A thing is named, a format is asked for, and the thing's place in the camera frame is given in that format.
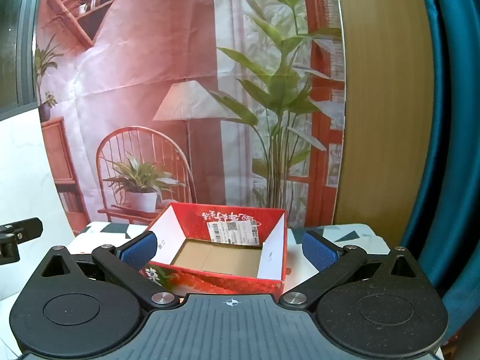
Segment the printed living room backdrop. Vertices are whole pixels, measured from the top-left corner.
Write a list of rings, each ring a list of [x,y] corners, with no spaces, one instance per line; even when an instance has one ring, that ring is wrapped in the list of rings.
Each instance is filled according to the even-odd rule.
[[[36,31],[41,131],[75,233],[174,202],[333,222],[338,0],[39,0]]]

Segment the red strawberry cardboard box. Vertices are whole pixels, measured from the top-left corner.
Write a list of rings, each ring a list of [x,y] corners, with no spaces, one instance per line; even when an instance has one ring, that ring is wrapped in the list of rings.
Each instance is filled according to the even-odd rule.
[[[148,229],[156,235],[157,252],[142,273],[180,297],[283,292],[282,209],[172,202]]]

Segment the dark window frame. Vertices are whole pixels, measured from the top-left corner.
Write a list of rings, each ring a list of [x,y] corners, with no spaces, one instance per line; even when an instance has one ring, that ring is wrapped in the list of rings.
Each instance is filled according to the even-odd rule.
[[[0,0],[1,119],[38,106],[34,88],[39,0]]]

